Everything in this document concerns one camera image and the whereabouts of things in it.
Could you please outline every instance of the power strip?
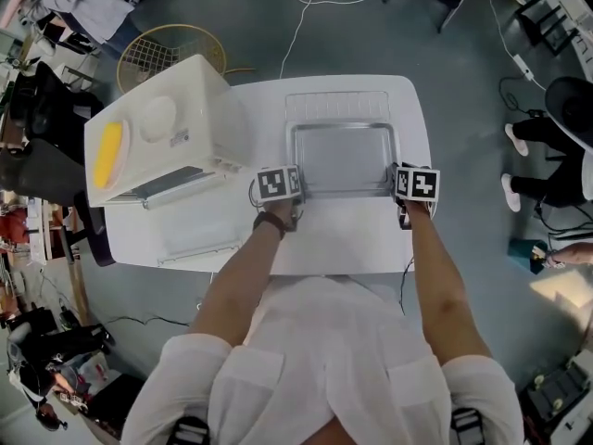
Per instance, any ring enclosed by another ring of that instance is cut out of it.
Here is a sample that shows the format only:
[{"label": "power strip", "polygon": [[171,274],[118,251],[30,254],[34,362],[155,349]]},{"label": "power strip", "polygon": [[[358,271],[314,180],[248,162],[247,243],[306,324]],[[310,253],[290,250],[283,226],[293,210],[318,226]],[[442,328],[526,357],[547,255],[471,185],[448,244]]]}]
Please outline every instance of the power strip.
[{"label": "power strip", "polygon": [[512,60],[519,67],[519,70],[521,70],[523,76],[527,81],[533,81],[535,79],[534,73],[531,72],[529,66],[525,64],[525,61],[523,61],[522,57],[520,57],[519,55],[515,55],[512,57]]}]

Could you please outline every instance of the white cable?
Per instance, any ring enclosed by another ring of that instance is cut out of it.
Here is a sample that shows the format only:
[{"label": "white cable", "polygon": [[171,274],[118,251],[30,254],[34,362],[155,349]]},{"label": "white cable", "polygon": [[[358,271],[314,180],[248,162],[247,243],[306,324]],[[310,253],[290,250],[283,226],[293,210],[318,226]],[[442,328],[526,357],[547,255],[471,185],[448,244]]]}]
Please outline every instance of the white cable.
[{"label": "white cable", "polygon": [[295,41],[297,40],[298,30],[300,30],[300,26],[303,24],[303,19],[305,18],[305,12],[307,11],[307,8],[309,8],[310,5],[311,5],[311,0],[309,0],[307,2],[305,7],[303,8],[303,11],[300,14],[300,22],[298,23],[298,26],[296,27],[295,36],[293,37],[293,41],[290,43],[290,46],[288,46],[288,52],[286,53],[286,56],[282,60],[282,66],[280,67],[280,76],[278,76],[278,79],[282,79],[282,75],[284,73],[284,63],[288,59],[288,55],[290,55],[290,52],[293,49],[293,45],[295,44]]},{"label": "white cable", "polygon": [[[507,52],[507,54],[509,55],[509,57],[514,62],[514,57],[511,54],[511,51],[509,51],[509,48],[507,47],[507,42],[504,40],[504,36],[502,35],[502,28],[500,28],[500,21],[498,21],[497,10],[494,8],[494,3],[492,2],[492,0],[488,0],[488,2],[490,2],[490,8],[492,8],[492,15],[494,15],[494,19],[497,22],[498,34],[500,35],[500,41],[502,42],[502,45],[504,46],[504,50]],[[542,86],[540,83],[538,83],[537,82],[537,79],[535,77],[532,80],[532,83],[535,84],[537,87],[539,87],[542,91],[544,91],[544,92],[546,91],[546,88],[544,86]]]},{"label": "white cable", "polygon": [[293,49],[293,45],[295,44],[295,41],[297,40],[298,30],[300,30],[300,27],[303,24],[303,19],[305,18],[305,11],[307,10],[307,8],[309,8],[309,6],[311,6],[311,5],[320,5],[320,4],[354,5],[354,4],[359,4],[361,2],[367,2],[369,0],[355,0],[353,2],[333,2],[331,0],[321,0],[321,2],[313,2],[313,0],[309,0],[308,2],[306,2],[305,0],[298,0],[298,1],[301,4],[305,4],[305,7],[303,8],[303,12],[300,14],[300,22],[298,23],[298,26],[296,27],[295,36],[293,37],[293,41],[290,44],[290,46],[288,47],[288,52],[286,53],[286,56],[282,60],[282,66],[280,68],[280,76],[279,76],[278,79],[282,79],[282,76],[284,74],[284,64],[285,64],[286,60],[288,59],[288,56],[290,55],[290,52]]}]

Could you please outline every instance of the black wristband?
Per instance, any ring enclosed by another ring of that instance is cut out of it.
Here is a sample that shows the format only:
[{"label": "black wristband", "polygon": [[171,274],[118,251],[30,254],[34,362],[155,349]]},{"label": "black wristband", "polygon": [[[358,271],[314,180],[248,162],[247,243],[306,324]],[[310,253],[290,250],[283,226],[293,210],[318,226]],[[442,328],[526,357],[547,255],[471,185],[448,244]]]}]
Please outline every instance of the black wristband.
[{"label": "black wristband", "polygon": [[286,224],[284,224],[284,222],[273,212],[263,211],[258,214],[258,217],[253,222],[253,230],[255,231],[264,221],[278,229],[278,231],[280,231],[280,240],[284,239],[284,235],[286,234]]}]

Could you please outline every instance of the white box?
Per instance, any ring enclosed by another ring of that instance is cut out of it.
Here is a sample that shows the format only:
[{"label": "white box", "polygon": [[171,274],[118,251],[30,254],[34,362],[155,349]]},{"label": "white box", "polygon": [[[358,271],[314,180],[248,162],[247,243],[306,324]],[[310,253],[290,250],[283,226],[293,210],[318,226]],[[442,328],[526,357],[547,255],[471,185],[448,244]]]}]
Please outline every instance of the white box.
[{"label": "white box", "polygon": [[[147,140],[143,117],[151,101],[169,97],[172,128]],[[108,189],[94,185],[95,160],[105,126],[126,121],[130,147],[121,175]],[[191,196],[224,182],[247,164],[249,138],[243,108],[229,84],[200,55],[141,83],[86,122],[84,154],[89,203],[154,202]]]}]

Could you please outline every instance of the black stand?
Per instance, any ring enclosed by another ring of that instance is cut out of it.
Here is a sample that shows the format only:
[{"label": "black stand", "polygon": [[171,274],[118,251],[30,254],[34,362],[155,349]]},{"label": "black stand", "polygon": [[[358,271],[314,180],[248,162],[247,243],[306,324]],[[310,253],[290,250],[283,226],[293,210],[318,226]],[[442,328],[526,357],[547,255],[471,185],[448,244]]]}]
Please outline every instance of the black stand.
[{"label": "black stand", "polygon": [[554,56],[557,56],[562,51],[564,51],[564,49],[566,48],[566,46],[568,46],[570,44],[570,42],[576,37],[576,35],[578,34],[578,30],[576,28],[572,29],[570,32],[568,32],[568,34],[566,35],[566,37],[561,41],[561,43],[558,46],[554,46],[548,40],[548,36],[556,28],[558,28],[559,26],[561,26],[566,21],[567,17],[566,17],[566,15],[562,15],[560,18],[556,19],[556,21],[554,21],[554,23],[552,23],[552,25],[547,30],[544,30],[543,29],[543,24],[548,19],[550,19],[553,16],[555,16],[558,13],[558,10],[561,9],[561,7],[560,6],[555,6],[554,8],[552,8],[548,13],[546,13],[546,15],[544,15],[538,21],[532,21],[532,20],[530,20],[524,14],[525,11],[528,10],[529,8],[531,8],[532,6],[538,4],[541,1],[542,0],[530,0],[529,2],[527,2],[525,5],[523,5],[521,8],[519,8],[515,12],[515,16],[517,17],[517,19],[523,25],[524,30],[525,30],[525,34],[527,34],[527,38],[529,38],[529,42],[531,43],[532,46],[536,46],[539,43],[542,43],[543,42],[544,45],[546,45],[546,47],[551,51],[551,53]]}]

